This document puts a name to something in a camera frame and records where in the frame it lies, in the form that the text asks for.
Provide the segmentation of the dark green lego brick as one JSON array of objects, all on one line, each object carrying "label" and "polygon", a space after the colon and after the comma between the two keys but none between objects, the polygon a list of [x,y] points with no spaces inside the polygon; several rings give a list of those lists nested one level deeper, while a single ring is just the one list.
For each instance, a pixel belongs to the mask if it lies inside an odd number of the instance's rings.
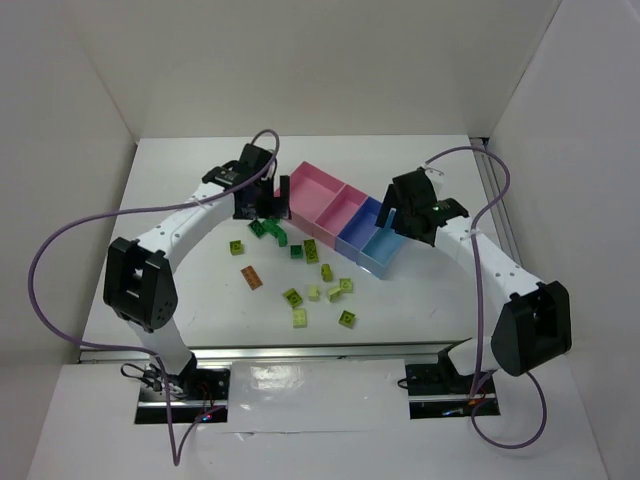
[{"label": "dark green lego brick", "polygon": [[257,238],[262,238],[264,235],[267,234],[267,230],[263,226],[262,222],[258,219],[251,221],[248,224],[248,228]]}]

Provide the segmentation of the dark green lego square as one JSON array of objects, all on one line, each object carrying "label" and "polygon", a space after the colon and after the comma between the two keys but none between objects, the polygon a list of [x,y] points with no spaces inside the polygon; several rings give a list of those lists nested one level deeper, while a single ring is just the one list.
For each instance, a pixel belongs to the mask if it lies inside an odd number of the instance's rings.
[{"label": "dark green lego square", "polygon": [[290,246],[290,257],[292,259],[303,259],[304,258],[303,247],[300,244],[292,244]]}]

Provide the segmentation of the lime lego long brick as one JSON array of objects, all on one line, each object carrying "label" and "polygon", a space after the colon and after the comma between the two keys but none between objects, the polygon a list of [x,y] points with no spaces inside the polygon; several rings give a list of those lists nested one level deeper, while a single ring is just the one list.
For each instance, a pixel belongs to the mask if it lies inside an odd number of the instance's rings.
[{"label": "lime lego long brick", "polygon": [[317,264],[319,256],[317,245],[314,239],[306,239],[303,241],[304,255],[308,264]]}]

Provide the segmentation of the orange lego plate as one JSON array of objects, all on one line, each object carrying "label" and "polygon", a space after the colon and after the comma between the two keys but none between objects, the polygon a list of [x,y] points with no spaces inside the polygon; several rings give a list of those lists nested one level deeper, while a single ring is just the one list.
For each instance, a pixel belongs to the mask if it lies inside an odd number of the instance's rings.
[{"label": "orange lego plate", "polygon": [[263,281],[261,280],[260,276],[253,266],[249,265],[241,269],[240,273],[242,274],[251,291],[255,291],[256,289],[264,285]]}]

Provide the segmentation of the lime lego small brick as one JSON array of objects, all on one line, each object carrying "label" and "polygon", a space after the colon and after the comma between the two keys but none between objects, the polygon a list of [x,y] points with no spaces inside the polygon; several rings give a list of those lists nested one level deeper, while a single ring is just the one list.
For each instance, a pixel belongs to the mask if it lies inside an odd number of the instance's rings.
[{"label": "lime lego small brick", "polygon": [[321,265],[321,277],[324,282],[331,282],[333,280],[333,272],[329,264]]}]

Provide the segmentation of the lime lego stud brick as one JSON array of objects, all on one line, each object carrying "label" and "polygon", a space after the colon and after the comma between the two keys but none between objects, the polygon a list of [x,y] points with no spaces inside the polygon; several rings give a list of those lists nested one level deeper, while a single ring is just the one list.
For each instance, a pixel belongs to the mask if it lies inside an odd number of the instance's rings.
[{"label": "lime lego stud brick", "polygon": [[285,291],[283,297],[292,309],[298,308],[303,303],[303,298],[295,288]]}]

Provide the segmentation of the pale lime slope brick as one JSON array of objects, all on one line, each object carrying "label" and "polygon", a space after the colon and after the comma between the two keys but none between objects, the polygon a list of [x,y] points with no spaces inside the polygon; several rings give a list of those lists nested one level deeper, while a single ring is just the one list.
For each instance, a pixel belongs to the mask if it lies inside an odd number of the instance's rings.
[{"label": "pale lime slope brick", "polygon": [[318,285],[311,285],[308,290],[308,299],[310,301],[318,301],[321,296],[321,290]]}]

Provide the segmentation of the pale lime square brick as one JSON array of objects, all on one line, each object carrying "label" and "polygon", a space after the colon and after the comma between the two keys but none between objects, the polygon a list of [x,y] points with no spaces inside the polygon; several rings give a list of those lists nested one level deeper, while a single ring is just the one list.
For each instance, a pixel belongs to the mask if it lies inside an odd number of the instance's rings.
[{"label": "pale lime square brick", "polygon": [[294,328],[306,328],[308,325],[306,310],[296,308],[292,310],[292,326]]}]

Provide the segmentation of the green lego curved brick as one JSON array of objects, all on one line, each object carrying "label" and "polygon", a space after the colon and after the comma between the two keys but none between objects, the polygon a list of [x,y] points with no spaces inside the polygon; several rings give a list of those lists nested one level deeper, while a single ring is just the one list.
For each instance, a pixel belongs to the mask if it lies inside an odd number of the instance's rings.
[{"label": "green lego curved brick", "polygon": [[264,229],[276,239],[279,247],[283,248],[288,245],[287,234],[276,219],[265,219],[262,225]]}]

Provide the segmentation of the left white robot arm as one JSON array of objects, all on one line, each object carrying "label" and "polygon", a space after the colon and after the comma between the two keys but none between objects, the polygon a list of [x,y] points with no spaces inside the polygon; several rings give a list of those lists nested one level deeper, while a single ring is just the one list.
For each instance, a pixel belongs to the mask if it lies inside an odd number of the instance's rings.
[{"label": "left white robot arm", "polygon": [[282,176],[274,193],[275,150],[247,143],[237,160],[216,166],[201,179],[180,209],[134,239],[109,246],[103,289],[105,304],[135,332],[143,348],[159,355],[170,385],[186,394],[204,373],[174,320],[180,263],[216,226],[228,220],[288,219],[289,188]]}]

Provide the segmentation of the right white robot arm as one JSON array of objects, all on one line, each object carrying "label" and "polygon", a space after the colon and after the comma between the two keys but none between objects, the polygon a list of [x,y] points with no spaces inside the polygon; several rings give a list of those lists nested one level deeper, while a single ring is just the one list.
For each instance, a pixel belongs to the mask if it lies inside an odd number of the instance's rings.
[{"label": "right white robot arm", "polygon": [[570,350],[567,289],[518,266],[472,226],[457,200],[438,199],[426,169],[392,179],[376,225],[436,248],[470,275],[481,274],[483,297],[499,314],[487,359],[505,373],[521,376]]}]

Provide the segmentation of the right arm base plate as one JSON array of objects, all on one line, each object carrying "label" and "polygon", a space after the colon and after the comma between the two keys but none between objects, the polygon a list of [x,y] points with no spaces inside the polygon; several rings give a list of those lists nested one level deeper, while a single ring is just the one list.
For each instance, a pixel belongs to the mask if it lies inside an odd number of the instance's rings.
[{"label": "right arm base plate", "polygon": [[436,363],[407,364],[405,376],[396,382],[408,394],[412,420],[470,417],[475,407],[478,416],[499,416],[493,381],[487,381],[473,398],[471,383],[471,376],[460,376]]}]

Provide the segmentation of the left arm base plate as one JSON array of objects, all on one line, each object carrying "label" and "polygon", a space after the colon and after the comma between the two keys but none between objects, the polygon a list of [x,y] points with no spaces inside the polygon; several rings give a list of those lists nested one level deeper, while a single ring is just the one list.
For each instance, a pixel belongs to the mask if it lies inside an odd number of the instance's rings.
[{"label": "left arm base plate", "polygon": [[[160,372],[153,365],[142,371],[133,364],[125,364],[121,374],[141,383],[134,417],[137,425],[167,423],[166,395]],[[230,368],[200,369],[189,385],[170,384],[172,419],[175,424],[190,424],[200,417],[205,424],[226,423]]]}]

